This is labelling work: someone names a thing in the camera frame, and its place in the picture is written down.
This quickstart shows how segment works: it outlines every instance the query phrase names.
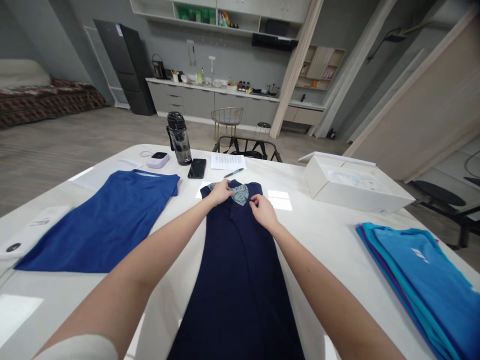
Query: stack of folded shirts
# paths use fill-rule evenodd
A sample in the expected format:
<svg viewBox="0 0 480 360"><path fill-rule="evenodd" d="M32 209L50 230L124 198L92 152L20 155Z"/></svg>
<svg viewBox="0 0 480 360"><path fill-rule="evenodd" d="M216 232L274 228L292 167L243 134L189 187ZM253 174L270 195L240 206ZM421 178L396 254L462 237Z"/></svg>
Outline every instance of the stack of folded shirts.
<svg viewBox="0 0 480 360"><path fill-rule="evenodd" d="M356 231L435 356L480 359L480 293L432 234L370 222Z"/></svg>

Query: white sleeve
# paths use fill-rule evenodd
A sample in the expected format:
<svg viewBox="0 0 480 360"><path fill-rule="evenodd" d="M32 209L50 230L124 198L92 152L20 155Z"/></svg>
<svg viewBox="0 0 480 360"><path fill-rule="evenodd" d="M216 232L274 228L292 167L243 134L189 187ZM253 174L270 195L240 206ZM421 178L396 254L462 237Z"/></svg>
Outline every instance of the white sleeve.
<svg viewBox="0 0 480 360"><path fill-rule="evenodd" d="M48 348L34 360L118 360L110 340L100 335L79 335Z"/></svg>

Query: cushion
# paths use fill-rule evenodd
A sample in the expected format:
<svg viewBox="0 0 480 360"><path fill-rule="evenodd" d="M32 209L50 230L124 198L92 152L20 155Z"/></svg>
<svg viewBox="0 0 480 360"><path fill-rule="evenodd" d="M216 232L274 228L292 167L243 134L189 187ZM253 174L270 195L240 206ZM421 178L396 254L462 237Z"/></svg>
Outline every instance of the cushion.
<svg viewBox="0 0 480 360"><path fill-rule="evenodd" d="M50 76L36 61L0 59L0 89L47 86Z"/></svg>

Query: box lid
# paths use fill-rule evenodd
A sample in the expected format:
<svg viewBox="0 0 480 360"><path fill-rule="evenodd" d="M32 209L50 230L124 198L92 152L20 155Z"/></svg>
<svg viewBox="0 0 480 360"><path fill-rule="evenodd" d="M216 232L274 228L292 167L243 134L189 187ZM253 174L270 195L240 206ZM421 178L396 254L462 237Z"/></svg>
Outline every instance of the box lid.
<svg viewBox="0 0 480 360"><path fill-rule="evenodd" d="M360 165L364 165L364 166L367 166L367 167L370 167L370 168L376 168L377 167L377 164L375 164L374 162L359 160L359 159L355 159L355 158L352 158L352 157L334 155L334 154L330 154L330 153L326 153L326 152L319 152L319 151L314 151L314 152L309 153L308 155L302 156L301 158L299 158L297 160L297 162L302 163L302 164L307 164L310 161L310 159L313 158L314 156L321 156L321 157L324 157L324 158L331 158L331 159L336 159L336 160L340 160L340 161L344 161L344 162L360 164Z"/></svg>

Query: gray wall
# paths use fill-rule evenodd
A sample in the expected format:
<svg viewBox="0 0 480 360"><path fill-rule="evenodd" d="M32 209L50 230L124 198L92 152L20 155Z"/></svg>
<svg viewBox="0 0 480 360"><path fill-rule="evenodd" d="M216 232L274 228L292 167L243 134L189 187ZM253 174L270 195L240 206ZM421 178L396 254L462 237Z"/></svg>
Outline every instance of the gray wall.
<svg viewBox="0 0 480 360"><path fill-rule="evenodd" d="M91 44L86 37L84 28L77 20L70 2L65 0L49 0L49 3L75 49L78 58L88 73L88 76L91 79L91 84L100 91L109 103L113 104L114 97L110 92L102 68L100 67Z"/></svg>
<svg viewBox="0 0 480 360"><path fill-rule="evenodd" d="M409 28L417 25L430 9L431 3L431 0L423 1L423 6L419 9L418 0L398 0L386 18L370 53L377 48L378 44L382 41L388 31L395 28ZM333 120L331 126L334 129L338 130L342 127L343 122L349 117L349 114L358 101L361 100L363 103L368 101L374 93L374 91L370 89L369 96L365 96L369 86L373 82L375 82L376 88L380 86L385 77L393 69L396 62L398 62L403 53L408 49L409 43L415 39L417 34L417 32L412 33L408 39L400 43L385 41L377 51L374 59L371 60L369 64L365 61ZM383 80L381 78L375 80L378 74L382 74L381 76L383 76Z"/></svg>
<svg viewBox="0 0 480 360"><path fill-rule="evenodd" d="M93 19L121 23L139 32L148 56L159 54L168 69L196 74L201 67L210 76L209 55L215 56L214 77L250 81L254 88L281 84L290 53L251 46L251 38L147 21L132 12L129 0L70 0L82 26L95 27ZM195 42L197 66L189 66L187 39Z"/></svg>
<svg viewBox="0 0 480 360"><path fill-rule="evenodd" d="M422 63L447 33L448 31L445 29L426 27L422 29L414 41L409 44L406 51L402 51L402 49L399 48L399 51L392 53L388 61L385 62L385 65L380 69L377 76L345 118L345 121L338 129L337 138L347 141L418 52L423 49L421 58L415 63L415 66L410 69L411 71Z"/></svg>
<svg viewBox="0 0 480 360"><path fill-rule="evenodd" d="M92 83L48 0L5 0L56 78Z"/></svg>
<svg viewBox="0 0 480 360"><path fill-rule="evenodd" d="M311 44L345 49L342 61L344 66L378 3L379 0L324 0ZM327 93L328 91L296 88L291 98L300 100L302 94L306 94L306 102L322 104Z"/></svg>
<svg viewBox="0 0 480 360"><path fill-rule="evenodd" d="M44 59L3 0L0 0L0 58L31 59L45 66Z"/></svg>

